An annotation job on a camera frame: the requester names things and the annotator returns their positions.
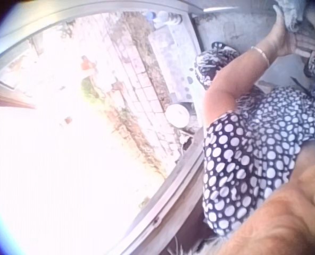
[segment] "hand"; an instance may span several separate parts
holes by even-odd
[[[284,15],[277,5],[273,6],[276,11],[276,23],[266,40],[274,46],[278,56],[298,54],[310,57],[311,51],[315,51],[315,40],[306,35],[291,33],[285,27]]]

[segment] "bottle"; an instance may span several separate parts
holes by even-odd
[[[146,13],[146,18],[153,21],[154,23],[160,23],[165,25],[178,25],[182,22],[182,17],[180,14],[174,14],[165,11],[148,12]]]

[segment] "cloth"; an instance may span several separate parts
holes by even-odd
[[[224,66],[239,56],[239,52],[221,42],[214,42],[212,49],[201,53],[195,60],[195,76],[208,89]]]
[[[286,28],[293,33],[298,32],[304,18],[306,0],[275,0],[284,13]]]
[[[217,66],[211,62],[215,56],[206,54],[213,51],[201,58]],[[309,69],[315,75],[315,57]],[[203,73],[200,80],[211,74]],[[236,110],[215,120],[205,136],[205,219],[214,232],[229,236],[289,181],[302,144],[315,140],[315,90],[307,95],[286,87],[264,94],[254,87],[237,100]]]

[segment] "stone pavement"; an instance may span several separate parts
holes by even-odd
[[[114,83],[122,83],[121,92],[128,108],[170,173],[180,157],[180,144],[175,129],[167,122],[128,28],[121,22],[121,13],[77,18],[73,34],[81,55],[97,62],[96,86],[107,91]]]

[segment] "glass pane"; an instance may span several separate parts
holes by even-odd
[[[21,141],[12,140],[8,151],[17,155],[23,150],[19,157],[26,162],[14,163],[17,171],[22,169],[19,176],[28,174],[24,169],[34,172],[34,179],[27,180],[39,187],[31,190],[36,198],[31,215],[43,233],[59,226],[71,231],[69,238],[82,238],[77,233],[82,228],[82,243],[102,238],[102,247],[90,250],[105,253],[168,178],[199,129],[185,75],[185,66],[191,68],[194,59],[184,57],[190,44],[186,40],[181,15],[102,13],[50,27],[0,58],[0,94],[34,107],[41,116],[27,135],[26,126],[14,126],[15,115],[4,114],[10,125],[0,130],[0,139],[22,130]],[[27,110],[21,115],[34,122]],[[43,123],[50,129],[43,131]],[[30,156],[30,148],[35,155],[40,151],[40,160]],[[41,196],[44,201],[37,201]],[[6,197],[0,193],[0,199]],[[39,207],[51,222],[37,218]],[[70,214],[67,219],[63,211]],[[19,246],[34,251],[2,207],[0,215]],[[27,222],[20,213],[17,217]],[[33,238],[40,239],[41,233]]]

